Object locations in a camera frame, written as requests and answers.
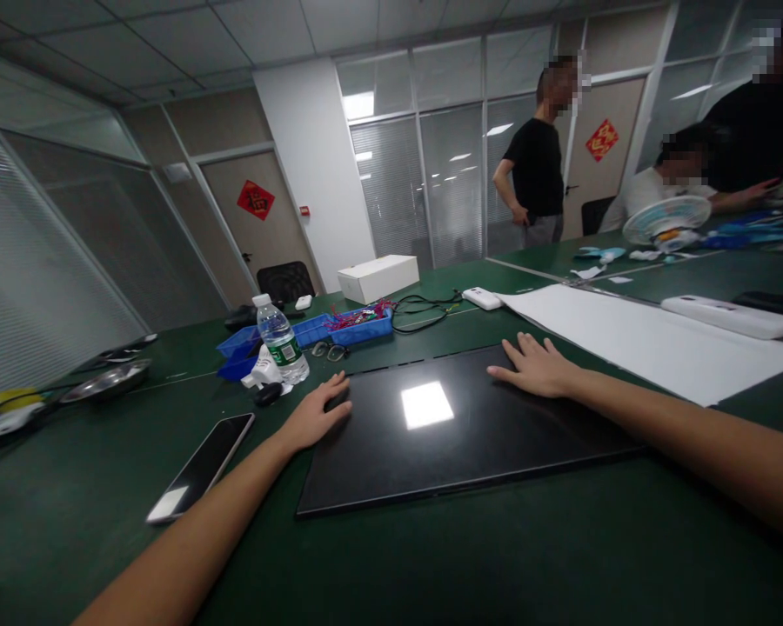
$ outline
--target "ceiling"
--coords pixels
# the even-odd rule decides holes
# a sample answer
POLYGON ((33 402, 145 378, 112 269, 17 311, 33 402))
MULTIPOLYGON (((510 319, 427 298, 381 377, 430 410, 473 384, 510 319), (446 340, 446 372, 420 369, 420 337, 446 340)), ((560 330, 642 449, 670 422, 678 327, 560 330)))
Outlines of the ceiling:
POLYGON ((632 0, 0 0, 0 55, 115 105, 632 0))

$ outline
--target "gray pants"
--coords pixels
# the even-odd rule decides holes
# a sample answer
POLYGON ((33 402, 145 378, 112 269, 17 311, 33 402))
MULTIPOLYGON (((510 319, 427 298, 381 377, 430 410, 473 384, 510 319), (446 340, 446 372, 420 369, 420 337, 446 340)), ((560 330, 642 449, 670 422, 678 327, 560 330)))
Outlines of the gray pants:
POLYGON ((537 217, 533 226, 525 227, 525 247, 559 243, 563 236, 563 214, 537 217))

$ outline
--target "black t-shirt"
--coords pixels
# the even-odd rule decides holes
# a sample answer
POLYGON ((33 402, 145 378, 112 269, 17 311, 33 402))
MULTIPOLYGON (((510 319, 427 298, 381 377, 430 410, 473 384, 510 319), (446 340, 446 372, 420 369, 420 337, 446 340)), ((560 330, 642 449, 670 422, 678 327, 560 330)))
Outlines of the black t-shirt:
POLYGON ((740 191, 783 177, 783 84, 740 85, 705 119, 728 130, 706 173, 711 187, 740 191))
POLYGON ((563 212, 563 175, 557 129, 536 118, 516 131, 505 156, 513 161, 516 199, 533 216, 563 212))

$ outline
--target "white box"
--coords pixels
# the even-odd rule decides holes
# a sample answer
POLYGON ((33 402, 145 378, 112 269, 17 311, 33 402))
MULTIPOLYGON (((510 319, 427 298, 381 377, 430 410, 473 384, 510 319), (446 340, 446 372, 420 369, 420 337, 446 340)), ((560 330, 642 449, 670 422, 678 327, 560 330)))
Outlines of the white box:
POLYGON ((416 256, 389 255, 338 272, 349 300, 368 304, 420 280, 416 256))

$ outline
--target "smartphone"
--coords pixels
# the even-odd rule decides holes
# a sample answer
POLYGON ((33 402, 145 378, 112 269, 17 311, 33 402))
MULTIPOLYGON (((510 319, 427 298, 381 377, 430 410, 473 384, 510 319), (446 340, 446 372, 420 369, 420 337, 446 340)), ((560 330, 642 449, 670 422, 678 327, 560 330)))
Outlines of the smartphone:
POLYGON ((145 521, 149 524, 172 522, 190 509, 218 481, 254 420, 255 415, 245 413, 216 423, 145 521))

